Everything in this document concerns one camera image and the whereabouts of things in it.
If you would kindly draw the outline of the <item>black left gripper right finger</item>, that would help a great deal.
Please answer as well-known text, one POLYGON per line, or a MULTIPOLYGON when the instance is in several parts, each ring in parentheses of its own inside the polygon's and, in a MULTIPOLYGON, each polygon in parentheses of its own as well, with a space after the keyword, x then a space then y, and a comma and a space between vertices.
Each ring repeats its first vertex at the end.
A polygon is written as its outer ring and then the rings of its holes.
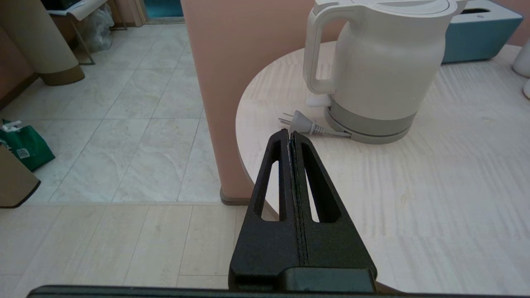
POLYGON ((313 143, 293 132, 290 153, 302 264, 367 270, 376 277, 369 251, 313 143))

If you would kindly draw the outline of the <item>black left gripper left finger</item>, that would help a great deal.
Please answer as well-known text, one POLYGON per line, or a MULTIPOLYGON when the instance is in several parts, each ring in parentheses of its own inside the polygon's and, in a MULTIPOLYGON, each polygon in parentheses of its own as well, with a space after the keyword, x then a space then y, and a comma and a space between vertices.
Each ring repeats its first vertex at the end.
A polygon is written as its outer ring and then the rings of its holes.
POLYGON ((263 162, 229 266, 230 290, 273 290, 277 277, 299 265, 289 133, 280 130, 267 142, 263 162), (272 165, 278 162, 279 220, 262 218, 272 165))

